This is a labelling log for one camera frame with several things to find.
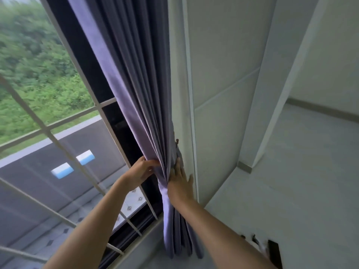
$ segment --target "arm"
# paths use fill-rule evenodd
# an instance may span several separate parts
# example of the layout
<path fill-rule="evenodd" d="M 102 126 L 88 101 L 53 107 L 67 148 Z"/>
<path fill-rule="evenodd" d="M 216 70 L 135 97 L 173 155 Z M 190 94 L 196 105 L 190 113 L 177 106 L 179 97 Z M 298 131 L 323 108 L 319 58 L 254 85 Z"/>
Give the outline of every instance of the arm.
<path fill-rule="evenodd" d="M 175 169 L 170 173 L 168 197 L 201 238 L 217 267 L 275 268 L 253 246 L 195 201 L 192 190 L 193 176 L 190 175 L 187 182 L 185 171 L 180 168 L 179 162 L 180 159 L 177 159 Z"/>
<path fill-rule="evenodd" d="M 43 269 L 97 268 L 128 192 L 153 174 L 157 160 L 141 157 L 74 229 Z"/>

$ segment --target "black window frame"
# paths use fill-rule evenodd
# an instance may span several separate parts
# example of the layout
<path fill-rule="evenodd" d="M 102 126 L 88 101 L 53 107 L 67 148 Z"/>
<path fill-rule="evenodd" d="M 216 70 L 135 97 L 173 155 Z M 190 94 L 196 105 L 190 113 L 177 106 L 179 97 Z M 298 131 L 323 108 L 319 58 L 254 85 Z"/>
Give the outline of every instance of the black window frame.
<path fill-rule="evenodd" d="M 84 34 L 68 0 L 46 1 L 74 54 L 74 58 L 76 58 L 84 76 L 95 94 L 96 99 L 99 103 L 102 103 L 114 98 L 114 94 L 110 89 L 95 54 L 93 53 L 86 35 Z M 133 165 L 137 159 L 142 156 L 142 152 L 118 103 L 111 103 L 102 109 L 128 158 L 128 161 Z M 163 212 L 163 203 L 157 178 L 152 175 L 142 183 L 142 188 L 157 217 L 159 217 Z M 146 203 L 130 218 L 130 220 L 135 227 L 143 233 L 151 223 L 155 221 L 155 217 Z M 139 235 L 136 231 L 127 222 L 124 222 L 113 231 L 108 242 L 120 250 L 125 251 L 138 237 Z M 99 268 L 107 268 L 117 257 L 119 257 L 119 253 L 106 248 Z"/>

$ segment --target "curtain fold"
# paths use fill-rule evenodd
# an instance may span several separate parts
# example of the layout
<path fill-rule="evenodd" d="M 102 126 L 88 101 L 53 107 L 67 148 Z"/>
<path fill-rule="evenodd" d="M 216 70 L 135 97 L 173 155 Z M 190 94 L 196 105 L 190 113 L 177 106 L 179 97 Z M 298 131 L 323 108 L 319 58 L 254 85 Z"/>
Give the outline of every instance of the curtain fold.
<path fill-rule="evenodd" d="M 170 258 L 182 247 L 204 251 L 194 230 L 171 205 L 167 183 L 176 158 L 167 0 L 68 0 L 146 159 L 163 200 L 164 244 Z"/>

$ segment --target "curtain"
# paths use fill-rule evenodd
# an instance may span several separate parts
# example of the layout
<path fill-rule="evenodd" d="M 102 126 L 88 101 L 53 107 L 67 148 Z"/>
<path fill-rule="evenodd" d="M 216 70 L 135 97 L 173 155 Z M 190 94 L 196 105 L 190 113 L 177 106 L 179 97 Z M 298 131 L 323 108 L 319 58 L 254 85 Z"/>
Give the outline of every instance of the curtain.
<path fill-rule="evenodd" d="M 182 247 L 204 251 L 195 232 L 169 202 L 167 182 L 176 158 L 167 0 L 68 0 L 146 159 L 155 169 L 163 200 L 168 256 Z"/>

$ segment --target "window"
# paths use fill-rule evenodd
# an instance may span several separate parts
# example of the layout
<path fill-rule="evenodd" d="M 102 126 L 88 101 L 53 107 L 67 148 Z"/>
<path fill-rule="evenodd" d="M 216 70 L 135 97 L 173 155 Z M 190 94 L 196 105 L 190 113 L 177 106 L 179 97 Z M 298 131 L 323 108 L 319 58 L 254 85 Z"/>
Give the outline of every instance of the window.
<path fill-rule="evenodd" d="M 40 268 L 142 155 L 67 0 L 41 1 L 0 0 L 0 268 Z M 162 210 L 155 177 L 130 192 L 100 267 Z"/>

